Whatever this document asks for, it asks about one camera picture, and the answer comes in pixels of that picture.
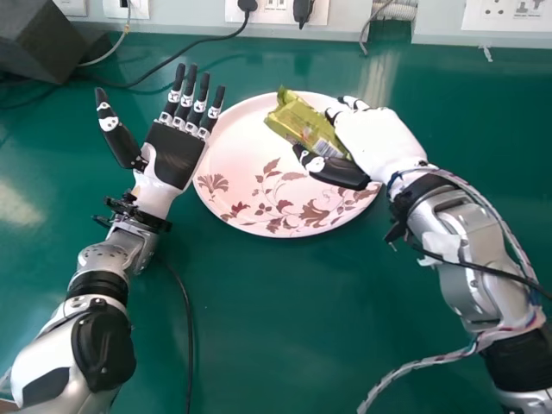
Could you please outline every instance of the food packet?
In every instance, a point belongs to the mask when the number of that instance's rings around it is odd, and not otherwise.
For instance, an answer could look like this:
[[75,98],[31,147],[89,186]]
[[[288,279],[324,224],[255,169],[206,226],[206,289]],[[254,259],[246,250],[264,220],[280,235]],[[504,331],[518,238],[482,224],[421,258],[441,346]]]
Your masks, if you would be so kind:
[[268,114],[265,124],[291,144],[300,143],[323,157],[352,160],[326,117],[284,86],[278,90],[278,108]]

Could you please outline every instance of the plate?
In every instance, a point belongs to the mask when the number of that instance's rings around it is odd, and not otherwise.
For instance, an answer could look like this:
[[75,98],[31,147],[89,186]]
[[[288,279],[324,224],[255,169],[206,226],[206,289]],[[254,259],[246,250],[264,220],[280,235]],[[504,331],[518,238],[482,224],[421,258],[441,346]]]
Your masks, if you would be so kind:
[[[318,93],[298,95],[319,111],[336,105]],[[352,191],[309,177],[292,145],[264,123],[277,105],[276,93],[267,93],[220,115],[193,180],[201,200],[227,224],[265,237],[318,235],[357,217],[380,184]]]

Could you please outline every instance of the wall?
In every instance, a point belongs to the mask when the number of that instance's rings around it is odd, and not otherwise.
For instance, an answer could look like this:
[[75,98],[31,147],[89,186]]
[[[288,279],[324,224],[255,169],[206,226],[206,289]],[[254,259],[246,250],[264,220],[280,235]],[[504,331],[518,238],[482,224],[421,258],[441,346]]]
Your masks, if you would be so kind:
[[[329,24],[299,30],[292,25],[252,24],[244,35],[325,41],[357,41],[370,15],[371,0],[331,0]],[[133,21],[132,30],[190,35],[225,35],[234,23],[224,21],[224,0],[150,0],[150,20]],[[104,16],[102,0],[89,0],[88,17],[70,17],[74,22],[97,28],[121,29],[124,21]]]
[[412,42],[438,45],[552,48],[552,32],[462,31],[466,0],[419,0]]

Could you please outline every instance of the black box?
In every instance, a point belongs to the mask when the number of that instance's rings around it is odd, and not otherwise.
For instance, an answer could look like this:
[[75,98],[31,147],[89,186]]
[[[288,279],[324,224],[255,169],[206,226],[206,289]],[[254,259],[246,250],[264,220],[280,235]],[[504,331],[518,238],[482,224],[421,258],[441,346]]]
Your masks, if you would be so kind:
[[52,0],[0,0],[0,70],[63,84],[86,49]]

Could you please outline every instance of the robotic arm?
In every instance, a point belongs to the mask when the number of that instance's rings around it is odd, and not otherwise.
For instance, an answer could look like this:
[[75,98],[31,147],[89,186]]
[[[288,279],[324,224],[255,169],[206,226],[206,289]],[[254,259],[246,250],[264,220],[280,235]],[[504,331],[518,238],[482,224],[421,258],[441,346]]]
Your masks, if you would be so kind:
[[[387,184],[395,224],[386,241],[392,245],[402,237],[425,254],[419,264],[438,270],[445,301],[472,337],[464,349],[390,372],[358,413],[364,414],[383,389],[413,369],[475,353],[485,360],[504,413],[552,413],[552,330],[536,290],[528,288],[539,285],[513,233],[471,185],[428,163],[394,111],[370,108],[353,97],[340,98],[340,103],[326,116],[354,162],[312,162],[317,156],[300,145],[295,154],[313,178],[324,182],[353,190],[370,180]],[[521,266],[506,253],[504,239]]]
[[78,254],[66,300],[16,357],[10,382],[19,412],[107,414],[133,375],[136,361],[126,309],[130,279],[147,266],[160,233],[170,230],[168,211],[190,184],[223,106],[224,87],[219,86],[203,117],[208,73],[192,104],[197,73],[191,66],[181,97],[185,66],[178,67],[166,107],[141,150],[105,92],[96,89],[103,135],[119,164],[133,169],[136,185],[120,200],[106,198],[112,217],[95,217],[109,229],[106,240]]

